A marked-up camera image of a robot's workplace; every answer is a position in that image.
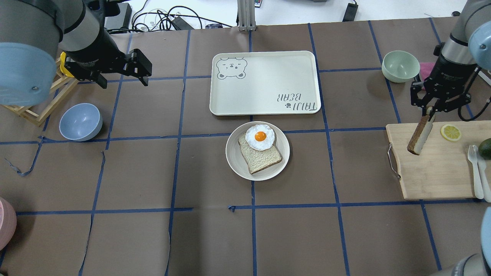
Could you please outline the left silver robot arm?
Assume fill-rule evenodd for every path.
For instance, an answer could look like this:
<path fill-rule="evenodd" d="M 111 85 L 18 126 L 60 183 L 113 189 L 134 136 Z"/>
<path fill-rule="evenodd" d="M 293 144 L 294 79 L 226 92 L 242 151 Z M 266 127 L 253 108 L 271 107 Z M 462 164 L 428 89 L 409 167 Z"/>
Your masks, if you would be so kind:
<path fill-rule="evenodd" d="M 2 0 L 0 2 L 0 102 L 37 105 L 47 99 L 59 50 L 80 81 L 105 89 L 104 74 L 138 78 L 148 85 L 152 63 L 140 51 L 121 52 L 104 28 L 119 14 L 117 0 Z"/>

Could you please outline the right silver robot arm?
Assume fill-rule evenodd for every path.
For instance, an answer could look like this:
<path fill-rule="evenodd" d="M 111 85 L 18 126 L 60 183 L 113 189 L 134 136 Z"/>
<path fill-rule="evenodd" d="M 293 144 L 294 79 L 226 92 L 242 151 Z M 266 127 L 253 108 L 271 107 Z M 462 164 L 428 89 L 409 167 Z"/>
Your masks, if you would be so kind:
<path fill-rule="evenodd" d="M 447 42 L 437 45 L 429 76 L 411 84 L 411 103 L 422 108 L 407 150 L 419 155 L 432 129 L 435 113 L 458 111 L 470 103 L 468 91 L 481 69 L 490 69 L 490 1 L 466 2 Z"/>

